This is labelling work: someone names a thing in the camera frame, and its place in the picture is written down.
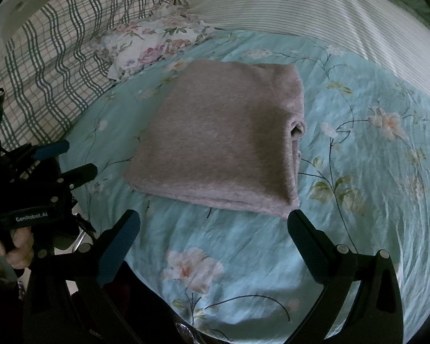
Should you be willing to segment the person's left hand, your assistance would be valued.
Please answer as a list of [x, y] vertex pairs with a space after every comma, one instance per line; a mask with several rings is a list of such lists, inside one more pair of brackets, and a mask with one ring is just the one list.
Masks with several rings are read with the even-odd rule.
[[14, 231], [12, 236], [13, 247], [11, 251], [6, 251], [3, 243], [0, 241], [0, 256], [4, 256], [7, 262], [14, 269], [27, 268], [33, 259], [34, 238], [31, 228], [19, 228]]

